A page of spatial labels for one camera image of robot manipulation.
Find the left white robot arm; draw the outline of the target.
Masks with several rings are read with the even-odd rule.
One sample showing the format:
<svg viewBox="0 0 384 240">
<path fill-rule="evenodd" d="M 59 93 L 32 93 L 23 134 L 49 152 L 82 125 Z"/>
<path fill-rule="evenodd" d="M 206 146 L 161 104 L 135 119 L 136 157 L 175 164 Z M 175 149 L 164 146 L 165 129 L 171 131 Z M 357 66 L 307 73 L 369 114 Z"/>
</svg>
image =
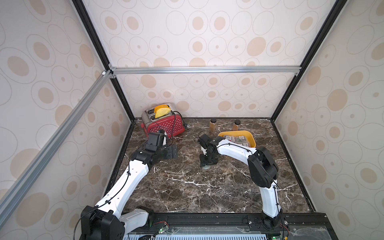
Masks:
<svg viewBox="0 0 384 240">
<path fill-rule="evenodd" d="M 162 160 L 177 157 L 177 146 L 169 143 L 164 130 L 149 133 L 145 145 L 138 148 L 128 166 L 114 186 L 93 207 L 86 206 L 77 226 L 81 226 L 81 240 L 122 240 L 133 230 L 153 225 L 153 211 L 145 207 L 123 214 L 130 196 L 149 173 L 151 167 Z"/>
</svg>

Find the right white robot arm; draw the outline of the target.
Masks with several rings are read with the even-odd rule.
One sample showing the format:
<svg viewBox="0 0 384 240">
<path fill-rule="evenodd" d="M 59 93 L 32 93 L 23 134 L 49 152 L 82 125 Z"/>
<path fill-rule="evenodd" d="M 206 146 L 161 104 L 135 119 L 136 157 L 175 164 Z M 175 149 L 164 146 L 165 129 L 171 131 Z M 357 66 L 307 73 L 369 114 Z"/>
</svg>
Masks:
<svg viewBox="0 0 384 240">
<path fill-rule="evenodd" d="M 282 222 L 277 184 L 279 168 L 270 152 L 265 147 L 246 147 L 224 137 L 212 139 L 206 134 L 199 137 L 198 143 L 203 151 L 200 154 L 202 167 L 217 164 L 220 156 L 231 157 L 249 167 L 251 179 L 260 189 L 263 225 L 269 231 L 277 227 Z"/>
</svg>

